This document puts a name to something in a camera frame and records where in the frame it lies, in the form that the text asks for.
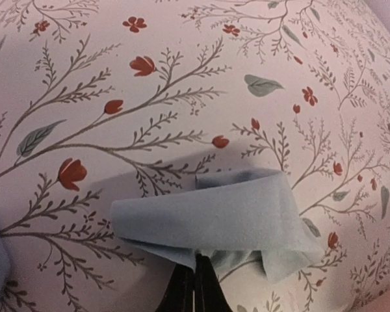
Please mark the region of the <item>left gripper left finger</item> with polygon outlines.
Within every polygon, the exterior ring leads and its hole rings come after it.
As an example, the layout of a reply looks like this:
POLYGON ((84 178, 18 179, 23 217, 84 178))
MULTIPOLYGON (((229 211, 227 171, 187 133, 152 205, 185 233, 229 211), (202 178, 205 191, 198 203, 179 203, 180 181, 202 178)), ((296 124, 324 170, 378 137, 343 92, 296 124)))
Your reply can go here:
POLYGON ((194 271, 176 265, 157 312, 193 312, 194 271))

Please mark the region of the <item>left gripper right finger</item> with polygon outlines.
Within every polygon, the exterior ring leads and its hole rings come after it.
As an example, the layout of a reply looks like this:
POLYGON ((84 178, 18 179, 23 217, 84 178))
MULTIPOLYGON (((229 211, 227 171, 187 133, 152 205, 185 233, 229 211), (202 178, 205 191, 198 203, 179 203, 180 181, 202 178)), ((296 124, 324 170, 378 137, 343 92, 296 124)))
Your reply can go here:
POLYGON ((201 254, 196 255, 194 305, 200 312, 232 312, 211 260, 201 254))

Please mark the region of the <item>small blue cloth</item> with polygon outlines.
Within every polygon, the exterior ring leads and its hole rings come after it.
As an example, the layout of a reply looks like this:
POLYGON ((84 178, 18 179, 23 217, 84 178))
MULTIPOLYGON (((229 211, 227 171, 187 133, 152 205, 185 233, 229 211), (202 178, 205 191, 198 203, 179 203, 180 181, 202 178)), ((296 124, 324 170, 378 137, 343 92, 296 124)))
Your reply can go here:
POLYGON ((117 200, 110 215, 114 234, 148 253, 189 268, 202 254, 219 272, 255 256, 271 283, 316 263, 324 253, 299 217, 287 176, 279 170, 198 175, 194 190, 117 200))

